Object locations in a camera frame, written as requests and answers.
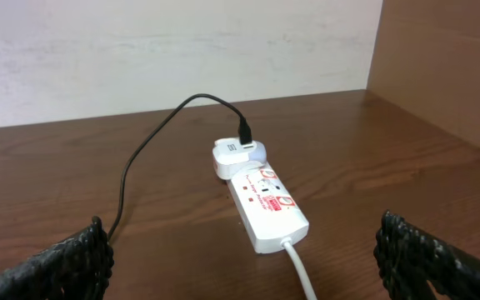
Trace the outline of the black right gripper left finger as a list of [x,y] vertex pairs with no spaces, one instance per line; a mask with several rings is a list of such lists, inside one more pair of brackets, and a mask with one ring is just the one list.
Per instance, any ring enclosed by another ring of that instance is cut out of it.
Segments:
[[0,273],[0,300],[102,300],[114,265],[101,218]]

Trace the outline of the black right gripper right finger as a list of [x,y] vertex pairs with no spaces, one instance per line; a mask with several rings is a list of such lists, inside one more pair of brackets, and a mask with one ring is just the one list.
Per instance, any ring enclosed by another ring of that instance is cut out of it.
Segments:
[[382,285],[391,299],[480,299],[480,259],[386,211],[376,233]]

